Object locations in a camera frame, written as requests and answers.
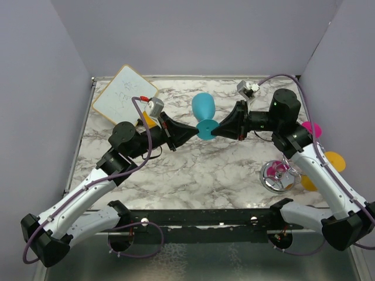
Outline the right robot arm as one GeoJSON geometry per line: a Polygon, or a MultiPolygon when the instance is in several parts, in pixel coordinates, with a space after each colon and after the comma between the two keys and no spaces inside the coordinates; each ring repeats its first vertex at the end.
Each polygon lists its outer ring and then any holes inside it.
{"type": "Polygon", "coordinates": [[[244,101],[237,102],[212,135],[241,141],[250,131],[271,132],[274,146],[311,180],[329,209],[285,199],[273,205],[276,210],[269,214],[270,224],[276,229],[297,224],[314,230],[343,251],[373,230],[374,203],[356,193],[326,160],[313,134],[298,123],[300,108],[296,94],[282,88],[274,92],[267,112],[249,111],[244,101]]]}

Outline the blue wine glass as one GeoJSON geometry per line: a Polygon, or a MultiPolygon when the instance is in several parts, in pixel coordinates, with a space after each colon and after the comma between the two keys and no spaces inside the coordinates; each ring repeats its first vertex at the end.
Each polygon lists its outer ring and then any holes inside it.
{"type": "Polygon", "coordinates": [[[214,139],[212,131],[219,126],[219,123],[214,120],[216,106],[212,95],[206,92],[195,95],[192,99],[192,111],[198,121],[196,125],[199,130],[197,137],[204,141],[214,139]]]}

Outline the pink wine glass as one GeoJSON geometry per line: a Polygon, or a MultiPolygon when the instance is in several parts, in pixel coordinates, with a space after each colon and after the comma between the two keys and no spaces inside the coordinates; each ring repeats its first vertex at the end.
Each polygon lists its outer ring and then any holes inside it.
{"type": "Polygon", "coordinates": [[[307,176],[314,175],[322,156],[317,147],[320,129],[311,122],[294,123],[277,129],[271,135],[274,146],[288,159],[294,161],[307,176]]]}

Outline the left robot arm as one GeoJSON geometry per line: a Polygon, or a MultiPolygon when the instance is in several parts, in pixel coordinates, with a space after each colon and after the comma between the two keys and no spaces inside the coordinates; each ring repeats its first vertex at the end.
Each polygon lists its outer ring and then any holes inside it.
{"type": "Polygon", "coordinates": [[[174,121],[164,112],[159,121],[160,125],[143,133],[137,132],[130,122],[118,123],[109,138],[111,147],[73,191],[39,215],[22,218],[25,264],[40,261],[48,268],[60,262],[72,246],[101,231],[123,231],[152,224],[147,219],[136,219],[120,201],[112,201],[86,217],[83,213],[144,167],[153,149],[167,144],[170,150],[175,150],[199,133],[194,126],[174,121]]]}

